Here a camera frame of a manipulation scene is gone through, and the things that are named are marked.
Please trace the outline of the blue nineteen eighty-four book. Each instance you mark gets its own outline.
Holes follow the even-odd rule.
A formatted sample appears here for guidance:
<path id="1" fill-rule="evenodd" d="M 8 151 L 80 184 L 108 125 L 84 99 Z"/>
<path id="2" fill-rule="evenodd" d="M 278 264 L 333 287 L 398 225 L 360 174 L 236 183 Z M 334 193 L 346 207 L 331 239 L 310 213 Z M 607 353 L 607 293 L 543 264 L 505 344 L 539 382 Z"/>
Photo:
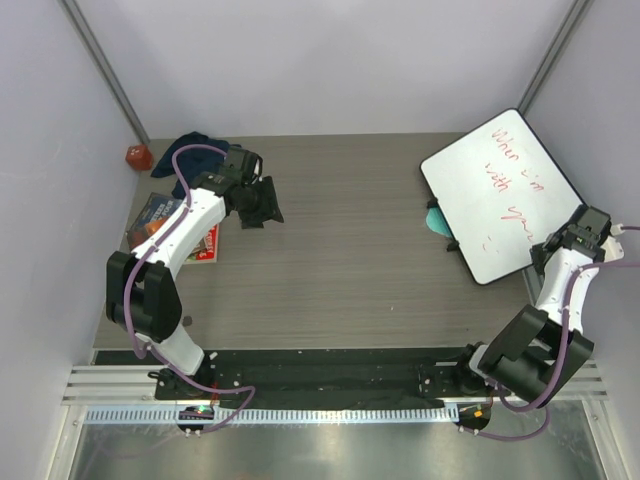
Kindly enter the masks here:
<path id="1" fill-rule="evenodd" d="M 160 193 L 151 193 L 133 224 L 136 222 L 147 223 L 162 217 L 169 219 L 181 205 L 180 199 Z"/>

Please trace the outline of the dark blue t shirt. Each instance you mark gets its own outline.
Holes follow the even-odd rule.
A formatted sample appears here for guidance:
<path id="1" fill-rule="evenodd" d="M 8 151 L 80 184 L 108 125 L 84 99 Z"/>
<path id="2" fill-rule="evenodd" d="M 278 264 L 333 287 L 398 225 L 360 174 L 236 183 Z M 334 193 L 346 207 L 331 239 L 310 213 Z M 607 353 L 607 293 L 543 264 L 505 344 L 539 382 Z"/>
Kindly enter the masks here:
<path id="1" fill-rule="evenodd" d="M 224 163 L 225 155 L 231 144 L 226 140 L 210 138 L 207 135 L 191 132 L 176 139 L 165 151 L 153 168 L 152 178 L 166 178 L 175 175 L 172 157 L 173 154 L 188 145 L 208 145 L 214 150 L 193 148 L 181 152 L 177 158 L 177 164 L 184 180 L 190 184 L 203 172 L 216 173 L 219 166 Z"/>

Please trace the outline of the red paperback book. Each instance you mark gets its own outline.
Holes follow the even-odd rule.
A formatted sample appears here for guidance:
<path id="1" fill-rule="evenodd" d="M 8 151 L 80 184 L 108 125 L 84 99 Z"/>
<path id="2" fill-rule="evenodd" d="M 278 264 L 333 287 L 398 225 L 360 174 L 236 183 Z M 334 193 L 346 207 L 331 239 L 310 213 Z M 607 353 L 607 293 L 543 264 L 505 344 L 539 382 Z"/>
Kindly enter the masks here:
<path id="1" fill-rule="evenodd" d="M 185 260 L 186 264 L 200 265 L 216 263 L 218 260 L 219 226 L 216 225 L 199 242 Z"/>

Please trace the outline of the dark orange cover book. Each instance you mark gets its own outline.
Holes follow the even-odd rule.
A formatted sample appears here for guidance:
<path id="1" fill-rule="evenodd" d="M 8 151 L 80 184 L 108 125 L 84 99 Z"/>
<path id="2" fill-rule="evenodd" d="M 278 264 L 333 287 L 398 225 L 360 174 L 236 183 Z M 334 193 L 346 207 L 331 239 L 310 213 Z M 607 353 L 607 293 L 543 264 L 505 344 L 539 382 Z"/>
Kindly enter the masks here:
<path id="1" fill-rule="evenodd" d="M 126 234 L 126 240 L 130 251 L 133 251 L 141 244 L 151 238 L 168 220 L 162 217 L 147 223 L 134 223 Z"/>

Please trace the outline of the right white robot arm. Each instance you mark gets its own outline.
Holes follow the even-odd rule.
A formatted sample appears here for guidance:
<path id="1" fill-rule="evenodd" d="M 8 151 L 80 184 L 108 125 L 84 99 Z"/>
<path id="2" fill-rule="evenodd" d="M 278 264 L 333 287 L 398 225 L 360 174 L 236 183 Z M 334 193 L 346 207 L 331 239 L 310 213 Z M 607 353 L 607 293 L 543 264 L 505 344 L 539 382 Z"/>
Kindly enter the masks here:
<path id="1" fill-rule="evenodd" d="M 581 368 L 594 349 L 583 334 L 582 307 L 606 259 L 611 227 L 609 214 L 580 205 L 531 248 L 543 278 L 537 302 L 524 306 L 490 344 L 469 348 L 469 360 L 451 371 L 457 391 L 472 395 L 492 383 L 527 402 L 522 410 L 537 409 Z"/>

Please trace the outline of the white whiteboard with red writing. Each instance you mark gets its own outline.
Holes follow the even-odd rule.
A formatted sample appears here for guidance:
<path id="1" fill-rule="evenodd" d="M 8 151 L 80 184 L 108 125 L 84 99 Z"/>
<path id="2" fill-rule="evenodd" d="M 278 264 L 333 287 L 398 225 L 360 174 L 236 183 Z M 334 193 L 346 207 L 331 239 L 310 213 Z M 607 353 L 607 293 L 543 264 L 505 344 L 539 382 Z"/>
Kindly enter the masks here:
<path id="1" fill-rule="evenodd" d="M 479 285 L 528 267 L 531 247 L 583 202 L 516 109 L 431 155 L 420 171 Z"/>

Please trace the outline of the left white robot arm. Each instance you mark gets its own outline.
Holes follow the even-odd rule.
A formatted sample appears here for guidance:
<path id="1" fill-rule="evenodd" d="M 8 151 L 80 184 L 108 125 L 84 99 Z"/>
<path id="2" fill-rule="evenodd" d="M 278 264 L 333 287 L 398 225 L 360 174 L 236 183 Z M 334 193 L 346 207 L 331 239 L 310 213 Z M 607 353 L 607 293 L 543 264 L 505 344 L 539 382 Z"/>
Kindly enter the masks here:
<path id="1" fill-rule="evenodd" d="M 196 244 L 231 213 L 244 229 L 283 222 L 272 177 L 263 159 L 238 146 L 222 151 L 223 162 L 194 180 L 178 178 L 185 197 L 160 229 L 129 253 L 114 252 L 106 265 L 106 316 L 129 335 L 134 353 L 153 352 L 179 374 L 190 398 L 205 397 L 213 375 L 205 353 L 182 324 L 175 280 Z"/>

